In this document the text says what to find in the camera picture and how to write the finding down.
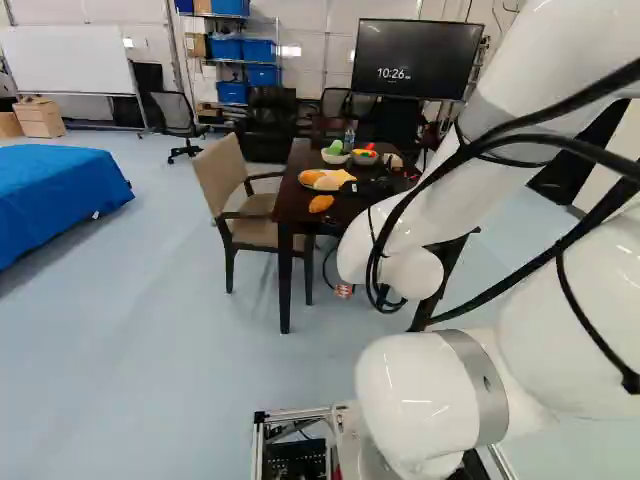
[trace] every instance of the monitor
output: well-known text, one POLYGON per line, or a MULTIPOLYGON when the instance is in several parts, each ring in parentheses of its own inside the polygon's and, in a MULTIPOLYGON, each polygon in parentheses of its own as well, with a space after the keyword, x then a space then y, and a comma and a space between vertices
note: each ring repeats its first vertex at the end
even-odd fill
POLYGON ((462 100, 484 25, 362 18, 354 92, 462 100))

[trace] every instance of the blue blanket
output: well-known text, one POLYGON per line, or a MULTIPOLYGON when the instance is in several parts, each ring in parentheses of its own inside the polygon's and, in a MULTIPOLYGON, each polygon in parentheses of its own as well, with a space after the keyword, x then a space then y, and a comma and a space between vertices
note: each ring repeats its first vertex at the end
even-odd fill
POLYGON ((133 198, 104 150, 0 148, 0 269, 95 212, 110 213, 133 198))

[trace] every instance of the blue storage bin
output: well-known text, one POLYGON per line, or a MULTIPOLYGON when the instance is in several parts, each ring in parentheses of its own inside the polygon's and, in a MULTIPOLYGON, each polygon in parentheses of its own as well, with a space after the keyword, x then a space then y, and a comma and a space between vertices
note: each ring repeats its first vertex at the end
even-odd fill
POLYGON ((278 85, 278 69, 272 65, 247 65, 249 85, 268 87, 278 85))
POLYGON ((209 46, 213 58, 242 60, 242 40, 238 38, 221 39, 210 36, 209 46))
POLYGON ((175 0, 175 3, 180 13, 193 13, 193 0, 175 0))
POLYGON ((242 41, 242 54, 245 60, 252 62, 276 61, 276 44, 271 40, 245 39, 242 41))
POLYGON ((249 0, 211 0, 213 13, 218 15, 249 16, 249 0))
POLYGON ((247 103, 247 84, 241 82, 218 82, 220 103, 247 103))

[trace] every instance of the bottle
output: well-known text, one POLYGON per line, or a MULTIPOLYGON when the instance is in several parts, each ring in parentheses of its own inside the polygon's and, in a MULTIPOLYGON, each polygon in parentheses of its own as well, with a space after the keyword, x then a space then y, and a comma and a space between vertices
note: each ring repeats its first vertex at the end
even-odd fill
POLYGON ((353 129, 351 124, 347 127, 347 131, 344 134, 344 151, 345 153, 350 153, 353 150, 353 147, 356 143, 356 131, 353 129))

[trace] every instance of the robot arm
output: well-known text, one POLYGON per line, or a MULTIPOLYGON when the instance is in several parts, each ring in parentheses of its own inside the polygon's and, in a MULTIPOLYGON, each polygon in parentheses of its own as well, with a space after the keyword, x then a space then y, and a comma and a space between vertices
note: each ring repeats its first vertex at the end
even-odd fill
MULTIPOLYGON (((566 98, 634 60, 640 51, 640 37, 631 19, 636 13, 633 0, 527 2, 459 118, 464 136, 474 140, 498 124, 566 98)), ((573 137, 614 100, 613 96, 600 99, 524 131, 573 137)), ((459 147, 456 132, 449 132, 421 181, 459 147)), ((550 161, 558 149, 520 144, 494 153, 535 164, 550 161)), ((389 258, 381 262, 381 279, 406 298, 429 298, 442 282, 442 270, 439 260, 421 247, 469 233, 492 207, 537 172, 474 159, 428 187, 394 226, 384 252, 389 258), (424 278, 425 272, 430 272, 429 278, 424 278)), ((345 281, 364 283, 373 246, 371 231, 379 234, 393 208, 406 195, 375 205, 369 212, 370 221, 363 212, 352 222, 337 257, 345 281)))
MULTIPOLYGON (((635 0, 529 0, 459 119, 464 136, 474 140, 635 60, 637 13, 635 0)), ((616 95, 638 93, 626 88, 616 95)), ((610 95, 525 131, 573 137, 614 99, 610 95)), ((422 181, 459 146, 450 132, 422 181)), ((557 152, 519 144, 493 153, 537 164, 557 152)), ((442 281, 442 267, 422 246, 470 232, 537 171, 473 159, 421 191, 391 231, 381 280, 407 298, 431 296, 442 281)), ((405 195, 377 204, 370 218, 365 212, 349 227, 338 250, 343 279, 363 282, 368 252, 405 195)), ((563 264, 584 314, 635 372, 640 371, 639 259, 637 208, 573 245, 563 264)), ((588 418, 640 413, 640 396, 623 388, 620 369, 576 318, 557 268, 550 263, 522 282, 495 330, 389 337, 364 352, 356 370, 363 416, 373 441, 403 479, 445 478, 464 450, 544 428, 558 412, 588 418)))

